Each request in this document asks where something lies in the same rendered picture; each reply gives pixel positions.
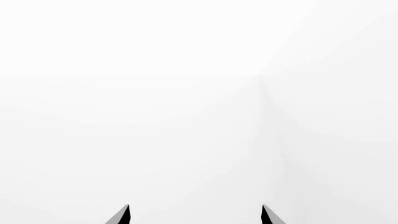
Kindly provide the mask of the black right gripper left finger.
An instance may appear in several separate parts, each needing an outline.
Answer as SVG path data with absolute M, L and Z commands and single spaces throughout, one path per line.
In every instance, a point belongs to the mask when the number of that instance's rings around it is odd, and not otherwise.
M 105 224 L 130 224 L 131 214 L 129 205 L 123 206 L 116 214 L 114 214 Z

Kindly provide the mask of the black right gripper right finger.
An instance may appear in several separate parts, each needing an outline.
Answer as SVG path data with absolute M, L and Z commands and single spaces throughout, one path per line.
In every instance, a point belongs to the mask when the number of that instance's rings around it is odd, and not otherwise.
M 261 222 L 262 224 L 286 224 L 267 205 L 262 205 Z

